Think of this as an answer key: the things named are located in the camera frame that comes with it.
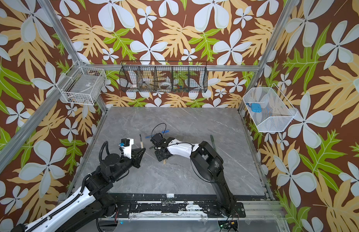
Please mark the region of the beige pen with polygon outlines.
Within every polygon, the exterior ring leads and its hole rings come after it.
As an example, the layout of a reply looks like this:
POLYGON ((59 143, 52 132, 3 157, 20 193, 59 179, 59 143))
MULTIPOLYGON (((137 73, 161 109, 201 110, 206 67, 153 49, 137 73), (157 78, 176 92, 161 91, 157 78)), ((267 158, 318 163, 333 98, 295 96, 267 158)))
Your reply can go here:
POLYGON ((144 148, 144 145, 143 145, 143 140, 142 140, 142 136, 141 136, 141 134, 139 135, 139 138, 140 138, 140 147, 141 147, 141 148, 144 148))

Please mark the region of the light green pen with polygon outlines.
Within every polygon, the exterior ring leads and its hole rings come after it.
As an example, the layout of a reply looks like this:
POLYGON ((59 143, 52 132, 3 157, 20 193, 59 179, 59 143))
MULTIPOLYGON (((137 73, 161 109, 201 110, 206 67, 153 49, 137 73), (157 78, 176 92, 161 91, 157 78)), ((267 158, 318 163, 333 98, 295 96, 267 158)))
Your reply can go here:
POLYGON ((211 139, 211 143, 212 143, 213 149, 214 149, 215 151, 217 151, 217 150, 216 150, 216 145, 215 145, 214 136, 213 136, 213 135, 210 135, 210 139, 211 139))

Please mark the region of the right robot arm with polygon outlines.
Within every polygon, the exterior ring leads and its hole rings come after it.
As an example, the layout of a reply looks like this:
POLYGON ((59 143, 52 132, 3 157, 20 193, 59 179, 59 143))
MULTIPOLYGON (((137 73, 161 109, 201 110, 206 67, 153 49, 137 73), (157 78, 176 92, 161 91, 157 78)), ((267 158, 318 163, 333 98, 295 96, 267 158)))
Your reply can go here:
POLYGON ((232 215, 237 201, 225 179, 224 161, 208 142, 191 144, 173 137, 165 138, 161 133, 153 135, 150 141, 159 161, 174 155, 190 159, 198 177, 212 184, 221 213, 225 216, 232 215))

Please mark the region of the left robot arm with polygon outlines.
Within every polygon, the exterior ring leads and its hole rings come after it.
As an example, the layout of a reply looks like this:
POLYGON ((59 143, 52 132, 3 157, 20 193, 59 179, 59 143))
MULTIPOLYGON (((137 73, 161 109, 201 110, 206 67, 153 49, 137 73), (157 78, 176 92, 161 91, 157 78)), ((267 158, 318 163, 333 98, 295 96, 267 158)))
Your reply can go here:
POLYGON ((145 148, 119 145, 120 153, 110 153, 105 141, 98 154, 99 166, 83 178, 81 187, 46 215, 18 224, 13 232, 71 232, 90 221, 116 213, 116 200, 109 193, 113 184, 125 178, 131 167, 139 168, 145 148))

